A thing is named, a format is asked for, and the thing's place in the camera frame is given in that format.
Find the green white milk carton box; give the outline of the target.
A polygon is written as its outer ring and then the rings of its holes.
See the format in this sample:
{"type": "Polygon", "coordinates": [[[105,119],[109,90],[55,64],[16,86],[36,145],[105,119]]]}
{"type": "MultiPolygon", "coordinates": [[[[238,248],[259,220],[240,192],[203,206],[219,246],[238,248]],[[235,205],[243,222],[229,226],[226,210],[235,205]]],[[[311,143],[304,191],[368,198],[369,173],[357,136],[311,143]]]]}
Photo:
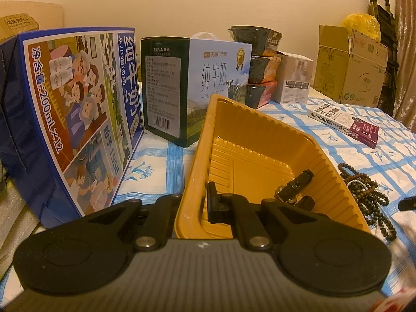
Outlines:
{"type": "Polygon", "coordinates": [[[199,32],[140,43],[145,129],[180,146],[199,139],[210,97],[243,103],[252,45],[199,32]]]}

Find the large brown cardboard box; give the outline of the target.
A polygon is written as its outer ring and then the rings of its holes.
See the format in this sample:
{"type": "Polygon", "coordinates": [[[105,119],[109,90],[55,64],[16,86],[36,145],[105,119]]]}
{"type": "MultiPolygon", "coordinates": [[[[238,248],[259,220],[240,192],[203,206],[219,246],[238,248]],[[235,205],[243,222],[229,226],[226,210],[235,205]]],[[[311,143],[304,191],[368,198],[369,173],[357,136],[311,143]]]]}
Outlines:
{"type": "Polygon", "coordinates": [[[314,88],[338,103],[376,107],[387,62],[382,43],[357,30],[320,25],[314,88]]]}

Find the top black instant noodle bowl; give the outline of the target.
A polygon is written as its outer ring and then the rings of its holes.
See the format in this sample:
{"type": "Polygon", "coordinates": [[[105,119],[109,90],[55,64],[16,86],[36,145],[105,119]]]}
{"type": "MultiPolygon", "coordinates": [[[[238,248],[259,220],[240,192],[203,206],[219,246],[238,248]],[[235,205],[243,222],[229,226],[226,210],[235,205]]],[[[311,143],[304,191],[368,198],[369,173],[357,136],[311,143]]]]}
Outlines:
{"type": "Polygon", "coordinates": [[[273,57],[283,35],[275,30],[248,25],[234,25],[229,28],[235,42],[252,45],[252,55],[273,57]]]}

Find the beige patterned curtain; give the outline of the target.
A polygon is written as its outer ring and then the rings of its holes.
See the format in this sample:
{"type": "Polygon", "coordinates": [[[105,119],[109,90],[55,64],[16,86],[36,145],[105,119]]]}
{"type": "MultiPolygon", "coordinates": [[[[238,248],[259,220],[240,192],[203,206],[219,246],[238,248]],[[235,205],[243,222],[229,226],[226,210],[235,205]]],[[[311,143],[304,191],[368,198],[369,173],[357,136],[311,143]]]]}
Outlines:
{"type": "Polygon", "coordinates": [[[394,117],[415,132],[415,0],[395,0],[398,77],[394,117]]]}

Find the blue white checkered tablecloth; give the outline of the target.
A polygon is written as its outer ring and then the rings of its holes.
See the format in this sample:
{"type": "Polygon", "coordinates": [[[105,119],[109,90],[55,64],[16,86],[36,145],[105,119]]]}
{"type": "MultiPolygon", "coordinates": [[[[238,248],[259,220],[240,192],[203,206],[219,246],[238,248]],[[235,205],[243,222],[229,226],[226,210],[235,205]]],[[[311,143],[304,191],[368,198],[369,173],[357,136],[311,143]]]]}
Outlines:
{"type": "MultiPolygon", "coordinates": [[[[398,210],[398,202],[415,195],[415,134],[378,108],[343,105],[342,110],[379,128],[376,148],[308,117],[311,108],[323,103],[312,96],[305,104],[269,103],[260,111],[314,137],[332,164],[347,163],[377,182],[388,197],[383,214],[393,224],[397,237],[389,243],[393,254],[391,271],[382,291],[392,295],[415,286],[415,212],[398,210]]],[[[182,192],[187,183],[197,145],[179,147],[155,134],[143,134],[128,166],[115,203],[140,199],[152,204],[167,193],[182,192]]]]}

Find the yellow plastic tray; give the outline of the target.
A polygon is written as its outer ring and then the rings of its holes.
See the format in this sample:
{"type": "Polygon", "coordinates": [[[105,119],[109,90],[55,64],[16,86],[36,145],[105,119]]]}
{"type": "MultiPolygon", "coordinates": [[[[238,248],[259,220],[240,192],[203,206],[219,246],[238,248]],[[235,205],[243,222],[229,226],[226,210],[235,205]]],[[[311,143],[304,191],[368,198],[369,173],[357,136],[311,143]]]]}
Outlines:
{"type": "Polygon", "coordinates": [[[229,226],[207,218],[207,184],[217,192],[258,204],[310,170],[301,191],[315,213],[361,231],[369,227],[336,167],[309,134],[218,94],[210,97],[204,125],[174,223],[180,239],[228,239],[229,226]]]}

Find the brown cardboard box corner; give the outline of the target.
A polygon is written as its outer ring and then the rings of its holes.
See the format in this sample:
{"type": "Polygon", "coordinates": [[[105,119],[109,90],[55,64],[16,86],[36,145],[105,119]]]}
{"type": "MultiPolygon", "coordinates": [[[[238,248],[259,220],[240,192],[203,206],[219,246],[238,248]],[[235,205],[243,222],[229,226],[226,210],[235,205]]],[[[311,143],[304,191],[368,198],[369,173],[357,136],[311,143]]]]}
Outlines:
{"type": "Polygon", "coordinates": [[[0,18],[0,43],[10,38],[33,30],[38,30],[39,24],[28,14],[14,14],[0,18]]]}

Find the blue cartoon milk carton box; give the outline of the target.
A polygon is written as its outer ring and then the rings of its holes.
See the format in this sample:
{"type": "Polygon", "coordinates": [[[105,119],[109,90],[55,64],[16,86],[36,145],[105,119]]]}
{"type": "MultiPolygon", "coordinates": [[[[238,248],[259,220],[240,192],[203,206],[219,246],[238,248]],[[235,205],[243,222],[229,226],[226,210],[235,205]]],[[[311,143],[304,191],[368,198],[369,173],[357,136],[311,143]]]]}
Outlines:
{"type": "Polygon", "coordinates": [[[43,226],[111,206],[141,136],[133,28],[1,44],[1,162],[43,226]]]}

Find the small white product box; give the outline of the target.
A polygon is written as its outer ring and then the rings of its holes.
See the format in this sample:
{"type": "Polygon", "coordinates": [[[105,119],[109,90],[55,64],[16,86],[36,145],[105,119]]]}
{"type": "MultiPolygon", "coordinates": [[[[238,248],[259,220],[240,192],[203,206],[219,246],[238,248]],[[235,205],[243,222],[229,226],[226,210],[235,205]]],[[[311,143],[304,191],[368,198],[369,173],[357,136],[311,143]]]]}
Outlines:
{"type": "Polygon", "coordinates": [[[277,86],[271,99],[277,103],[306,103],[314,68],[313,60],[283,51],[278,51],[276,55],[281,58],[281,62],[276,72],[277,86]]]}

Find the middle black instant noodle bowl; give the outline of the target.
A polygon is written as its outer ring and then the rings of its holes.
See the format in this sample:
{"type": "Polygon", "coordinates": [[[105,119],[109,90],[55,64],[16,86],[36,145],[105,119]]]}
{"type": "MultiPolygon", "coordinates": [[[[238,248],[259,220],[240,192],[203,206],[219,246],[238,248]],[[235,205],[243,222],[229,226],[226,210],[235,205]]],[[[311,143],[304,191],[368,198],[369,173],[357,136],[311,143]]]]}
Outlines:
{"type": "Polygon", "coordinates": [[[251,56],[248,82],[262,84],[274,80],[280,62],[281,58],[277,56],[251,56]]]}

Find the yellow plastic bag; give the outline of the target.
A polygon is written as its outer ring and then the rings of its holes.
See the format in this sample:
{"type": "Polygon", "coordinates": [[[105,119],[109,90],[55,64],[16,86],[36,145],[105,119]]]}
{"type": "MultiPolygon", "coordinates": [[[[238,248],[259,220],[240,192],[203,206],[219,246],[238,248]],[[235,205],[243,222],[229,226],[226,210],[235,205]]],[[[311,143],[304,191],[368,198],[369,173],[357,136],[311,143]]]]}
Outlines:
{"type": "Polygon", "coordinates": [[[381,41],[381,28],[378,20],[370,14],[350,14],[341,21],[351,37],[354,30],[378,42],[381,41]]]}

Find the dark red small box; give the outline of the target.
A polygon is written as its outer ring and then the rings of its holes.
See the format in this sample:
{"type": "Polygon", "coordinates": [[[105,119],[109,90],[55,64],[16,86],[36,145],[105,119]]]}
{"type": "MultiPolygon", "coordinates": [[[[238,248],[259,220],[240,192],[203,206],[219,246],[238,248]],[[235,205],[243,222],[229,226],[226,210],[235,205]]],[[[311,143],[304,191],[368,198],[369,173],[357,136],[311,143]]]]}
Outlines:
{"type": "Polygon", "coordinates": [[[367,147],[375,149],[379,138],[379,127],[359,118],[353,118],[353,124],[349,128],[349,136],[367,147]]]}

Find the black instant noodle bowl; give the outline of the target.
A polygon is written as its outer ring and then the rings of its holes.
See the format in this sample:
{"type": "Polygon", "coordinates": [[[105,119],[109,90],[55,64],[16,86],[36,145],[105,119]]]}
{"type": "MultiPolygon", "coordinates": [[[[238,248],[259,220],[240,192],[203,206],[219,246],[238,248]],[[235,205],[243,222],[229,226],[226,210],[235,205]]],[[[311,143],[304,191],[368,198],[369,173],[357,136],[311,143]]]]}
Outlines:
{"type": "Polygon", "coordinates": [[[251,56],[248,82],[262,84],[274,80],[280,62],[281,58],[277,56],[251,56]]]}
{"type": "Polygon", "coordinates": [[[234,25],[229,28],[235,42],[252,45],[252,55],[273,57],[283,35],[275,30],[248,25],[234,25]]]}

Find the wooden headboard panel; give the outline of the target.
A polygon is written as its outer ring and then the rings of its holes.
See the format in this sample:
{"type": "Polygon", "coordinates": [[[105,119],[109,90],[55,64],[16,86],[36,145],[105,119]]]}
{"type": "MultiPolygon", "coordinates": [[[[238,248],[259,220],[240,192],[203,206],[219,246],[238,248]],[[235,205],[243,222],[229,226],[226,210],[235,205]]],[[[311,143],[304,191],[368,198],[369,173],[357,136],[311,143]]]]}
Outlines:
{"type": "Polygon", "coordinates": [[[1,1],[1,17],[28,14],[35,19],[41,30],[63,27],[63,7],[46,2],[1,1]]]}

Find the white AutoCAD book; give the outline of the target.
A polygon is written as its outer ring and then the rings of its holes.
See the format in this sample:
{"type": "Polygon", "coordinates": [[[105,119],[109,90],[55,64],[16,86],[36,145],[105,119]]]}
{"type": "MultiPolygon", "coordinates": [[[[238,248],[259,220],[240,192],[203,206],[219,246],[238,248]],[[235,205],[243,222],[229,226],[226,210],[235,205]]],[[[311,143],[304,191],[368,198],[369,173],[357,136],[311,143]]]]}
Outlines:
{"type": "Polygon", "coordinates": [[[313,106],[308,110],[307,115],[345,134],[350,134],[350,130],[355,123],[355,118],[351,114],[329,103],[313,106]]]}

